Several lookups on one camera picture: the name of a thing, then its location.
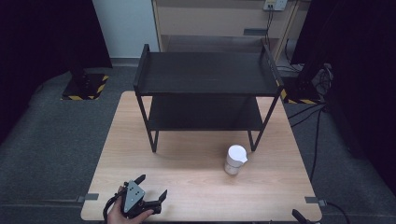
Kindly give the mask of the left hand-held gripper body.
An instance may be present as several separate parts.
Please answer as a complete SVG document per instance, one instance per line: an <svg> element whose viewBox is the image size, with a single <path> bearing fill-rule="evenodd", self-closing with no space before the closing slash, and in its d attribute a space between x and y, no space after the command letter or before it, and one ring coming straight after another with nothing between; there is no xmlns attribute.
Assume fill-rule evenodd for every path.
<svg viewBox="0 0 396 224"><path fill-rule="evenodd" d="M140 188L139 181L130 181L124 185L124 194L122 195L121 212L125 217L134 218L152 210L154 214L160 214L162 211L163 197L157 201L146 202L144 196L146 192Z"/></svg>

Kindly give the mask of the white cup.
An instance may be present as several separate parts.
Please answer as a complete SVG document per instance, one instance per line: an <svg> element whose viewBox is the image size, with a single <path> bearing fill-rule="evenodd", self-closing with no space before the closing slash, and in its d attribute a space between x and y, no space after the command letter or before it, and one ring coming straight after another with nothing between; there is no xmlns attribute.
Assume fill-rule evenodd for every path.
<svg viewBox="0 0 396 224"><path fill-rule="evenodd" d="M232 145L227 151L224 171L228 175L237 175L247 161L248 154L245 148L239 145Z"/></svg>

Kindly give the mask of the black two-tier shelf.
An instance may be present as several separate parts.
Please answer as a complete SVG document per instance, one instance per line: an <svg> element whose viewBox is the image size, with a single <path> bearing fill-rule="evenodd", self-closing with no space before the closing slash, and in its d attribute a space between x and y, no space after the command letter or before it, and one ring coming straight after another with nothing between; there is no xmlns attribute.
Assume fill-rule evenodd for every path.
<svg viewBox="0 0 396 224"><path fill-rule="evenodd" d="M143 47L134 92L149 144L161 131L246 131L256 150L284 90L266 47L242 52L152 52Z"/></svg>

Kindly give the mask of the person's left hand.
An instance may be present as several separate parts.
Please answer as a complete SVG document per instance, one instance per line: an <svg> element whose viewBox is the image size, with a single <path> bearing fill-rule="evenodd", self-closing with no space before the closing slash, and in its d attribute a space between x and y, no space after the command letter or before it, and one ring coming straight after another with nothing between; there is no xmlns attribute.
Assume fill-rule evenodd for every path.
<svg viewBox="0 0 396 224"><path fill-rule="evenodd" d="M118 198L111 204L110 210L107 212L107 224L142 224L154 211L149 209L134 218L125 217L120 211L122 200Z"/></svg>

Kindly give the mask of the grey tape strip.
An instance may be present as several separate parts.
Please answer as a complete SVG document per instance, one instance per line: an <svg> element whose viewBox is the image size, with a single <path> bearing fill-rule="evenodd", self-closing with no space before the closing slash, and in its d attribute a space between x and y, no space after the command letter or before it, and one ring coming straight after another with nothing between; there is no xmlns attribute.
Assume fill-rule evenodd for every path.
<svg viewBox="0 0 396 224"><path fill-rule="evenodd" d="M97 201L99 193L87 193L77 197L77 203L84 203L85 201Z"/></svg>
<svg viewBox="0 0 396 224"><path fill-rule="evenodd" d="M306 203L317 204L319 207L324 207L328 205L326 200L318 199L317 197L305 197L304 199Z"/></svg>

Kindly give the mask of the stand base with striped tape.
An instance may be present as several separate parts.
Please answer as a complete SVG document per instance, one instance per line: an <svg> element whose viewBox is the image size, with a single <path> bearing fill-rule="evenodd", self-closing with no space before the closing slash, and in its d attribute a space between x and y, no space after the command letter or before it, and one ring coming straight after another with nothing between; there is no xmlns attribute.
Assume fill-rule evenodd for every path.
<svg viewBox="0 0 396 224"><path fill-rule="evenodd" d="M65 64L72 77L62 94L62 100L95 100L103 91L108 76L105 74L89 74L73 57L65 59Z"/></svg>
<svg viewBox="0 0 396 224"><path fill-rule="evenodd" d="M282 77L284 90L281 97L286 104L319 104L320 96L312 80L318 73L315 68L297 69L292 65L285 66L284 72L294 72L295 77Z"/></svg>

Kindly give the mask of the black curtain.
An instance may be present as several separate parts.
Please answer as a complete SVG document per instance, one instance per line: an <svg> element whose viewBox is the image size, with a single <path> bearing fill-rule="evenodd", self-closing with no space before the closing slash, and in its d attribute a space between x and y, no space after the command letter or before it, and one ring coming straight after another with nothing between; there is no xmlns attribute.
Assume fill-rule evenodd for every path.
<svg viewBox="0 0 396 224"><path fill-rule="evenodd" d="M332 66L337 128L396 195L396 0L311 0L292 61L300 86Z"/></svg>
<svg viewBox="0 0 396 224"><path fill-rule="evenodd" d="M92 0L0 0L0 144L40 84L110 65Z"/></svg>

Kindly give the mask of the light wooden cabinet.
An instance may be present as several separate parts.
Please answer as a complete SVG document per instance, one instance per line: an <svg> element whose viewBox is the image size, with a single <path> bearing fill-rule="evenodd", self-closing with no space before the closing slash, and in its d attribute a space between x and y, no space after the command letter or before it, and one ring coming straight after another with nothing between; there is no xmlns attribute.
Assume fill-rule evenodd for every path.
<svg viewBox="0 0 396 224"><path fill-rule="evenodd" d="M283 11L264 11L264 1L152 0L160 50L260 41L279 59L287 40L302 30L311 0L288 0Z"/></svg>

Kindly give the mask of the white wall power outlet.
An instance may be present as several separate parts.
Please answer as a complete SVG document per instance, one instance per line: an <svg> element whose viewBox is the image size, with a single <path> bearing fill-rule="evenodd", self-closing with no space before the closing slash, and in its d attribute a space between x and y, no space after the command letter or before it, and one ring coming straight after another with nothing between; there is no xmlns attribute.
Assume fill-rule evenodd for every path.
<svg viewBox="0 0 396 224"><path fill-rule="evenodd" d="M287 3L288 0L265 0L262 9L264 11L283 11Z"/></svg>

